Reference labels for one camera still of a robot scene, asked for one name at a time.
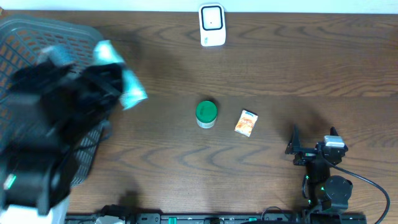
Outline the small orange snack packet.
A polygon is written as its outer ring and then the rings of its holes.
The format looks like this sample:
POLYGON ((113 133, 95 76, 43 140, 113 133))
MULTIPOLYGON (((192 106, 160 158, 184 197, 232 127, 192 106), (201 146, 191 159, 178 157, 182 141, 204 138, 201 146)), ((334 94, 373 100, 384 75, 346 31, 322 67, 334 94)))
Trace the small orange snack packet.
POLYGON ((252 130, 257 120, 258 120, 258 115, 250 111, 242 110, 241 116, 234 130, 239 134, 249 137, 252 133, 252 130))

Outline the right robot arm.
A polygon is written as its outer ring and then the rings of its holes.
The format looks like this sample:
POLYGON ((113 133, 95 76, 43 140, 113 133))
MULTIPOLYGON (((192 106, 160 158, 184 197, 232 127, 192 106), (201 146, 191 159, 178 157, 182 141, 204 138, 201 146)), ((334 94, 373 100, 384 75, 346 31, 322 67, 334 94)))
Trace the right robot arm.
POLYGON ((331 175, 330 169, 342 161, 347 151, 334 127, 315 147, 303 147, 298 128, 293 128, 285 153, 295 156, 295 166, 306 168, 302 195, 308 200, 308 208, 300 212, 302 223, 342 222, 341 214, 348 209, 353 184, 342 176, 331 175))

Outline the green lid jar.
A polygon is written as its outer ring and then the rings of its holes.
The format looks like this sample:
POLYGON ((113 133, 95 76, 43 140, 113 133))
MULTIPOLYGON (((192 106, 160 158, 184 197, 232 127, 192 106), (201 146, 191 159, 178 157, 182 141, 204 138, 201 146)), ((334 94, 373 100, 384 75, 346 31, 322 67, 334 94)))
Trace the green lid jar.
POLYGON ((215 125, 218 109, 212 101, 201 101, 196 108, 195 116, 199 127, 208 129, 215 125))

